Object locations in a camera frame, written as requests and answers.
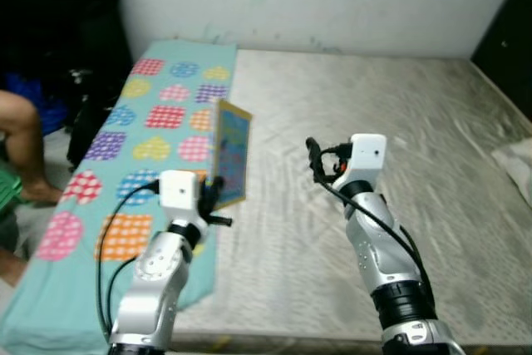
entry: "white wall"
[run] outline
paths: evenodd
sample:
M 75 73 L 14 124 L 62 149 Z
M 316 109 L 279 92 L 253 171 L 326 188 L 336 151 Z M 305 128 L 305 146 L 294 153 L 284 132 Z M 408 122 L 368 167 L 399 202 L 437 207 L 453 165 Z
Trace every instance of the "white wall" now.
M 468 57 L 503 0 L 123 0 L 131 50 L 182 37 L 241 47 Z

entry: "light blue blanket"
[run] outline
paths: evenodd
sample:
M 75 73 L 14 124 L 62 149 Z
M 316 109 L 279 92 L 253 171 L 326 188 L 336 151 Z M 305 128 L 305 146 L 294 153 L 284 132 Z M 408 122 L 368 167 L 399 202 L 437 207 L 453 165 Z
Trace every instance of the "light blue blanket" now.
M 136 63 L 0 321 L 0 345 L 12 355 L 106 353 L 95 300 L 101 227 L 125 194 L 162 170 L 209 169 L 210 102 L 229 94 L 235 56 L 235 47 L 164 41 Z M 166 223 L 150 192 L 127 201 L 104 241 L 105 288 L 121 261 Z M 182 308 L 213 290 L 214 230 L 195 252 Z M 128 267 L 113 290 L 113 315 L 130 281 Z

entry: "mattress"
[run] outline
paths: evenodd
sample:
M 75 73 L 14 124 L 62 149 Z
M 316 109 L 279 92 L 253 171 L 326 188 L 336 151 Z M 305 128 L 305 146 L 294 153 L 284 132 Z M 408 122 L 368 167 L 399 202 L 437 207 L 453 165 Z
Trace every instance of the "mattress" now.
M 457 341 L 532 342 L 532 210 L 490 157 L 532 130 L 469 62 L 241 50 L 230 100 L 254 114 L 248 199 L 224 211 L 235 222 L 219 231 L 215 291 L 178 315 L 176 348 L 380 340 L 342 206 L 312 182 L 304 145 L 357 132 L 387 136 L 378 188 Z

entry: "black bag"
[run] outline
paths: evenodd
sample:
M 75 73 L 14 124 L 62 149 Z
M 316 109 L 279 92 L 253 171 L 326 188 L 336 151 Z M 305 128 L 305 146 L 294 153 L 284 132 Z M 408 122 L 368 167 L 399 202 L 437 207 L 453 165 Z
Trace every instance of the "black bag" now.
M 111 114 L 118 96 L 102 98 L 90 96 L 81 106 L 71 131 L 66 158 L 77 168 L 91 147 L 92 141 Z

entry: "book cover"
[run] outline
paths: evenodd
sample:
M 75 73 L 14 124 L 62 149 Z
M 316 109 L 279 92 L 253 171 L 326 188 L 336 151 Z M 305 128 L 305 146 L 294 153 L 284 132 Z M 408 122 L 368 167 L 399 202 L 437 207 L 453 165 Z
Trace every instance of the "book cover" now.
M 225 100 L 214 112 L 213 170 L 211 176 L 225 180 L 216 209 L 245 200 L 251 114 Z

